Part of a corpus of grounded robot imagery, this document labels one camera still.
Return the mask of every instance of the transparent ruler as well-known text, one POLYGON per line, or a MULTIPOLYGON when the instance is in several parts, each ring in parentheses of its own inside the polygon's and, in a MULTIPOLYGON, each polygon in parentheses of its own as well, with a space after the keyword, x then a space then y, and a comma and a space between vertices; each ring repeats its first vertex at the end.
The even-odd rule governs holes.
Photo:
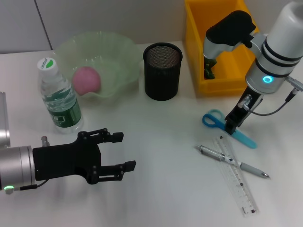
MULTIPOLYGON (((220 152, 225 156, 237 160, 233 153, 232 146, 225 136, 215 138, 214 145, 218 153, 220 152)), ((244 180, 239 165, 234 166, 226 162, 220 162, 220 169, 243 216, 256 215, 258 208, 244 180)))

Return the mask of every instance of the table surface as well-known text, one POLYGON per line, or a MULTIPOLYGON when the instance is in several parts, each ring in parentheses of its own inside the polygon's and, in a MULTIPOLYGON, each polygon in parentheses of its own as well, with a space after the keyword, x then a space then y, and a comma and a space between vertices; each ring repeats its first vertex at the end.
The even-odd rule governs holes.
MULTIPOLYGON (((243 173, 259 208, 244 218, 218 168, 195 144, 210 144, 222 135, 201 123, 208 110, 227 114, 239 97, 196 98, 184 53, 179 92, 158 102, 144 92, 143 63, 137 89, 118 99, 79 98, 84 131, 108 128, 124 133, 122 143, 101 144, 103 165, 136 160, 134 172, 121 182, 88 185, 80 176, 52 179, 36 190, 0 193, 1 226, 24 227, 299 227, 303 224, 303 95, 270 117, 251 115, 241 131, 258 143, 249 149, 231 138, 240 161, 271 176, 243 173)), ((138 45, 143 51, 148 44, 138 45)), ((0 55, 0 91, 6 92, 12 147, 40 147, 41 136, 51 145, 75 141, 76 134, 60 135, 53 126, 37 89, 36 63, 52 51, 0 55)), ((303 63, 292 76, 302 79, 303 63)), ((283 84, 257 108, 277 109, 291 91, 283 84)))

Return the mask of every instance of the pen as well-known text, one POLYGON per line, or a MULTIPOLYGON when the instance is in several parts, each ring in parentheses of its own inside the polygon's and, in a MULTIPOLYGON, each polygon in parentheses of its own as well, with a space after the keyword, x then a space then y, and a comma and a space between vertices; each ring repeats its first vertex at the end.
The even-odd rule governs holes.
POLYGON ((203 155, 206 155, 206 156, 209 156, 209 157, 212 157, 218 161, 223 161, 223 162, 226 162, 226 163, 229 163, 231 165, 234 165, 234 166, 237 166, 238 164, 240 165, 240 169, 243 170, 243 171, 246 171, 246 172, 249 172, 249 173, 252 173, 256 176, 260 176, 260 177, 263 177, 263 178, 269 178, 269 175, 264 173, 262 170, 259 170, 255 167, 252 167, 244 162, 239 162, 229 156, 226 156, 225 154, 222 154, 222 153, 219 153, 219 152, 216 152, 215 150, 212 150, 210 148, 207 148, 205 146, 199 146, 199 145, 196 145, 196 148, 199 149, 199 151, 201 152, 201 154, 203 155))

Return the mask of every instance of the green led light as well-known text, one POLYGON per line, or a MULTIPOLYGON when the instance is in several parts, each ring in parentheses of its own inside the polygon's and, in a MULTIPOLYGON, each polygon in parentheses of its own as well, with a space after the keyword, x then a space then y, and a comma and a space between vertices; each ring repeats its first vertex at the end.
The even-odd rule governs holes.
POLYGON ((7 189, 14 189, 14 186, 6 186, 3 188, 4 190, 7 190, 7 189))

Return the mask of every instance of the yellow plastic bin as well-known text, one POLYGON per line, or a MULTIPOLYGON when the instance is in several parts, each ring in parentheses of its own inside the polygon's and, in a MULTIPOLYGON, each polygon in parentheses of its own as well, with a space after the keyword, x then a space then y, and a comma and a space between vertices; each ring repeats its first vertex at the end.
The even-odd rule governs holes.
POLYGON ((248 9, 243 0, 185 0, 187 27, 185 46, 197 93, 203 96, 238 95, 246 88, 245 75, 255 59, 244 45, 223 52, 212 68, 215 79, 204 79, 203 41, 207 29, 235 10, 248 9))

